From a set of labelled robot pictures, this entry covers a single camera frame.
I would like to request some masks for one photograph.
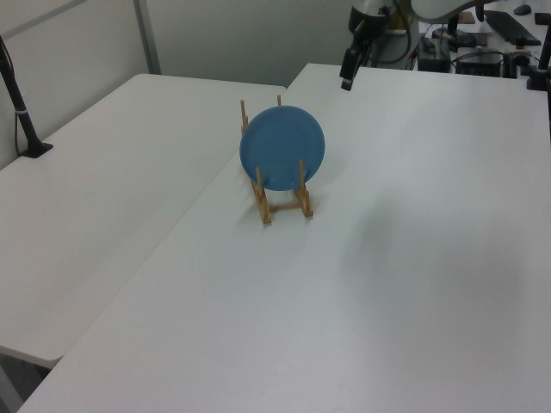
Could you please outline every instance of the white tabletop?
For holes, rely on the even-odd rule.
[[[283,96],[325,132],[313,219],[264,227],[234,155],[21,413],[551,410],[546,95],[338,73]]]
[[[0,173],[0,353],[51,367],[284,88],[134,77]]]

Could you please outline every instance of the black stand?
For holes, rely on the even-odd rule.
[[[6,88],[9,92],[9,97],[14,104],[15,113],[21,122],[25,136],[27,136],[27,149],[21,154],[23,157],[39,157],[53,148],[53,145],[45,144],[38,139],[34,130],[33,122],[28,114],[27,107],[15,81],[15,73],[8,56],[8,49],[0,37],[0,71],[6,83]]]
[[[537,67],[530,67],[530,79],[526,83],[526,88],[530,90],[548,90],[548,81],[551,78],[549,71],[549,60],[551,59],[551,26],[548,26],[548,32],[543,42],[542,55]]]
[[[438,28],[432,32],[432,37],[436,39],[447,39],[450,48],[457,50],[460,47],[475,47],[476,38],[474,34],[457,30],[459,24],[459,15],[449,19],[448,28]]]

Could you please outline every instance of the gray wall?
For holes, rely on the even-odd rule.
[[[348,0],[147,0],[161,71],[288,86],[308,62],[337,64]]]
[[[87,0],[5,43],[41,139],[148,72],[131,0]],[[15,159],[13,133],[14,109],[1,82],[0,169]]]

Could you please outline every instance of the computer mouse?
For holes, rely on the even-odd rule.
[[[513,10],[513,13],[515,13],[516,15],[529,15],[531,12],[532,8],[528,4],[518,6],[516,9]]]

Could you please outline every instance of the blue plate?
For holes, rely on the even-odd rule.
[[[301,159],[308,181],[318,171],[324,153],[321,126],[306,110],[293,106],[276,106],[260,113],[247,127],[239,147],[246,174],[257,182],[260,167],[264,187],[273,191],[300,186]]]

